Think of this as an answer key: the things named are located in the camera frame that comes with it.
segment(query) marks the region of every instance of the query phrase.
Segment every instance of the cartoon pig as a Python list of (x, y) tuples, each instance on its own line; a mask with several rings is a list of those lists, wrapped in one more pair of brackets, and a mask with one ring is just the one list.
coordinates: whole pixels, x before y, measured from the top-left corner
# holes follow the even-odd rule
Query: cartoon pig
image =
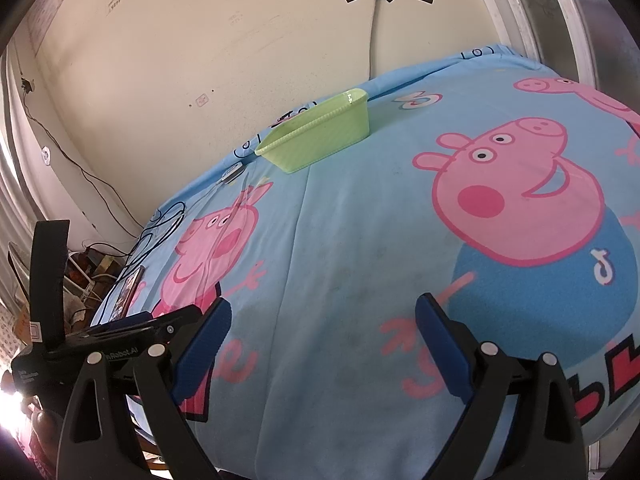
[[(191, 222), (178, 241), (175, 252), (178, 261), (162, 282), (160, 301), (153, 309), (154, 317), (178, 308), (195, 304), (203, 313), (222, 294), (220, 280), (224, 278), (240, 258), (258, 223), (255, 203), (273, 185), (248, 186), (243, 189), (230, 207), (225, 207)], [(246, 286), (253, 290), (257, 279), (265, 271), (255, 272), (255, 265), (244, 282), (225, 290), (226, 296)], [(202, 381), (197, 393), (180, 407), (191, 420), (206, 420), (211, 371)]]
[(512, 355), (552, 351), (564, 366), (609, 342), (638, 294), (633, 248), (596, 178), (562, 156), (567, 140), (554, 120), (522, 118), (475, 139), (443, 134), (453, 155), (414, 158), (436, 171), (434, 209), (464, 242), (449, 315)]
[(636, 132), (636, 135), (640, 137), (640, 115), (608, 95), (598, 92), (594, 87), (561, 77), (531, 77), (518, 81), (513, 86), (518, 90), (539, 94), (574, 93), (590, 105), (626, 121)]

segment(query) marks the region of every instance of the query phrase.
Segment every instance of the pig hand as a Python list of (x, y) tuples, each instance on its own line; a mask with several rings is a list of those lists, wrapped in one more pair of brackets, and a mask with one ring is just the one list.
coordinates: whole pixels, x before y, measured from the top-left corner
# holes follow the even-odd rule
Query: pig hand
[(241, 290), (244, 287), (248, 288), (249, 290), (255, 290), (256, 288), (258, 288), (258, 285), (260, 285), (260, 283), (258, 282), (258, 279), (263, 277), (267, 273), (266, 270), (261, 270), (260, 272), (257, 272), (258, 267), (260, 267), (263, 263), (264, 263), (264, 260), (260, 260), (258, 263), (256, 263), (249, 271), (249, 274), (244, 279), (244, 282), (239, 283), (238, 285), (236, 285), (233, 288), (230, 288), (229, 290), (226, 290), (225, 296), (231, 296), (234, 292), (237, 292), (238, 290)]

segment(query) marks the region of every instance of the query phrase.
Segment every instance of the green plastic basket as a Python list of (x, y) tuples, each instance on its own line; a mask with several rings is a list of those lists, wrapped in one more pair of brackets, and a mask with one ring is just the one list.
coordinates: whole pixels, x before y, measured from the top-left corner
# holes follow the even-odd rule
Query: green plastic basket
[(255, 150), (285, 173), (293, 173), (369, 135), (364, 90), (354, 88), (285, 121)]

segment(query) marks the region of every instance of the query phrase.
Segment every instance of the blue bedsheet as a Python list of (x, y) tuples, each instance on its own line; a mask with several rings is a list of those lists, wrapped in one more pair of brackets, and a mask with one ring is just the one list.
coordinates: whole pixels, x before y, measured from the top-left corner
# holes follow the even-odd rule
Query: blue bedsheet
[(182, 406), (207, 455), (256, 479), (421, 478), (463, 409), (417, 333), (424, 292), (478, 340), (558, 355), (601, 437), (638, 402), (640, 117), (498, 45), (359, 87), (367, 139), (285, 174), (254, 155), (270, 126), (160, 208), (187, 216), (130, 314), (233, 309)]

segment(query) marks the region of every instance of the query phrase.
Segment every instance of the pig ear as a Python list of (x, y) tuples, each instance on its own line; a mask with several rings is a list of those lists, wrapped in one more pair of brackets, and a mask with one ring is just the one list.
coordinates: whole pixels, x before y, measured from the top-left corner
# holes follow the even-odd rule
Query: pig ear
[(463, 134), (442, 134), (436, 139), (436, 142), (443, 148), (459, 150), (471, 144), (471, 139)]
[(423, 152), (414, 156), (414, 166), (419, 170), (439, 171), (450, 160), (449, 155), (442, 153)]
[(255, 189), (248, 189), (244, 196), (243, 202), (245, 202), (247, 205), (255, 204), (264, 196), (264, 194), (271, 188), (271, 186), (273, 186), (273, 182), (262, 184)]

